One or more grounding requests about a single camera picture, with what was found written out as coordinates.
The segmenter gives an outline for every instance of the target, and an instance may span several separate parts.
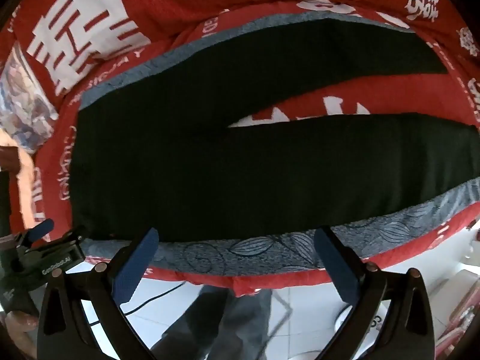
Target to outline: gray floral fabric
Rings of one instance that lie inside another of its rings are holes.
[[[470,180],[435,199],[394,214],[335,226],[344,245],[362,258],[388,251],[434,230],[471,204],[480,201],[480,178]],[[315,230],[246,240],[221,239],[158,245],[152,266],[177,272],[252,276],[323,268],[314,250]],[[86,239],[88,256],[112,258],[128,241]]]

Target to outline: metal screw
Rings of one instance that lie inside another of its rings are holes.
[[[411,268],[410,269],[410,274],[416,279],[418,279],[421,276],[420,271],[416,268]]]
[[[62,270],[60,268],[54,269],[52,271],[52,276],[54,278],[58,278],[62,274]]]
[[[375,263],[368,262],[367,263],[367,271],[376,272],[376,271],[378,271],[378,266]]]
[[[103,272],[103,271],[105,271],[105,269],[107,269],[107,264],[105,264],[104,262],[99,262],[95,266],[95,271],[96,272]]]

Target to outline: red blanket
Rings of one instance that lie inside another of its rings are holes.
[[[69,163],[81,94],[180,44],[279,10],[328,10],[412,28],[436,51],[447,66],[449,76],[448,79],[419,75],[349,81],[290,99],[274,109],[253,115],[252,121],[281,121],[275,120],[278,117],[292,120],[333,113],[420,112],[478,124],[479,45],[449,0],[270,3],[274,1],[279,0],[23,0],[0,33],[0,60],[10,52],[15,39],[18,40],[49,99],[60,111],[53,137],[35,159],[39,177],[35,211],[39,220],[55,220],[53,237],[61,236],[71,227]],[[386,267],[423,252],[468,224],[479,207],[478,204],[469,207],[441,228],[378,255],[375,261]],[[260,287],[311,285],[328,280],[324,271],[236,278],[160,269],[149,273],[149,278],[186,279],[233,287],[238,294]]]

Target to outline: pillow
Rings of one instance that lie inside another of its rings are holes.
[[[57,119],[57,111],[15,43],[0,75],[0,127],[33,154],[51,137]]]

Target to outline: black cable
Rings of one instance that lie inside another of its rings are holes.
[[[145,302],[143,302],[140,306],[136,307],[135,309],[133,310],[130,310],[129,312],[127,312],[126,314],[124,314],[126,317],[129,316],[130,314],[133,314],[134,312],[137,312],[138,310],[140,310],[143,306],[146,306],[148,303],[150,303],[152,300],[156,300],[156,299],[159,299],[161,297],[164,297],[165,295],[168,295],[170,292],[173,292],[175,290],[178,290],[181,286],[183,286],[184,284],[186,283],[186,281],[184,281],[183,283],[179,284],[178,286],[174,287],[174,288],[171,288],[169,289],[168,291],[160,294],[160,295],[157,295],[157,296],[154,296],[153,298],[150,298],[148,300],[146,300]],[[100,323],[100,321],[95,321],[95,322],[92,322],[90,324],[90,326],[95,326],[95,325],[98,325]]]

